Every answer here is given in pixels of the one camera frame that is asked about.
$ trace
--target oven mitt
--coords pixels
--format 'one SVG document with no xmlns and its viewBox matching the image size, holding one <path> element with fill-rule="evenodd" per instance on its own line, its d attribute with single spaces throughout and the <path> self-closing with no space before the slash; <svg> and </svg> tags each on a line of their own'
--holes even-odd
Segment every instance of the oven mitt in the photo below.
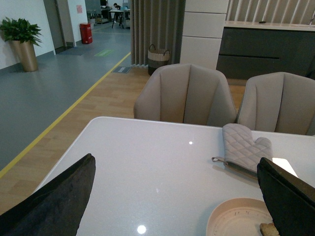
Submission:
<svg viewBox="0 0 315 236">
<path fill-rule="evenodd" d="M 267 138 L 252 139 L 252 131 L 241 124 L 227 124 L 222 128 L 224 158 L 212 157 L 225 166 L 257 178 L 257 164 L 262 157 L 272 160 L 271 142 Z"/>
</svg>

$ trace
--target gray chair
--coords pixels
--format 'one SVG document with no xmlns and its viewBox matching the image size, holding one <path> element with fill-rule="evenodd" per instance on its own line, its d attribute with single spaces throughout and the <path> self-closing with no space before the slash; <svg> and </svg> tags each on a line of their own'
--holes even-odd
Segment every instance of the gray chair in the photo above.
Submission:
<svg viewBox="0 0 315 236">
<path fill-rule="evenodd" d="M 134 118 L 222 127 L 236 121 L 226 77 L 193 64 L 158 68 L 134 104 Z"/>
<path fill-rule="evenodd" d="M 250 78 L 237 123 L 251 130 L 315 134 L 315 81 L 277 72 Z"/>
</svg>

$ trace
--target door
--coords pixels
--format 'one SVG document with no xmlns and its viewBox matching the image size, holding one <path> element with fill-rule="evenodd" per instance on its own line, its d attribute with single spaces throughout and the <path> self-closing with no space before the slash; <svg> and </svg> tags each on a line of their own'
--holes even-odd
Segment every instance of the door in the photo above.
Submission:
<svg viewBox="0 0 315 236">
<path fill-rule="evenodd" d="M 61 27 L 61 20 L 58 11 L 57 0 L 44 0 L 46 14 L 48 18 L 49 28 L 51 36 L 54 42 L 54 48 L 65 47 L 65 41 L 63 36 L 63 30 Z"/>
</svg>

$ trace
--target dark cabinet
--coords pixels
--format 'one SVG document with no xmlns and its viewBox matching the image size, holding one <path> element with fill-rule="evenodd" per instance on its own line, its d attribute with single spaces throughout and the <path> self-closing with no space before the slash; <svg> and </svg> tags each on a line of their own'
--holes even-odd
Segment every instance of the dark cabinet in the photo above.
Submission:
<svg viewBox="0 0 315 236">
<path fill-rule="evenodd" d="M 224 28 L 217 70 L 233 79 L 278 71 L 315 77 L 315 32 Z"/>
</svg>

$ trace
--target red bin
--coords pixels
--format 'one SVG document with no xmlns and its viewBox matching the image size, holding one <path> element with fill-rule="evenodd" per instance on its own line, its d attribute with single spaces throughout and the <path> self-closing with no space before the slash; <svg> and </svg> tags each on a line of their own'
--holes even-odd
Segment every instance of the red bin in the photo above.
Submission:
<svg viewBox="0 0 315 236">
<path fill-rule="evenodd" d="M 82 43 L 89 44 L 93 42 L 90 23 L 81 23 L 80 33 L 81 33 Z"/>
</svg>

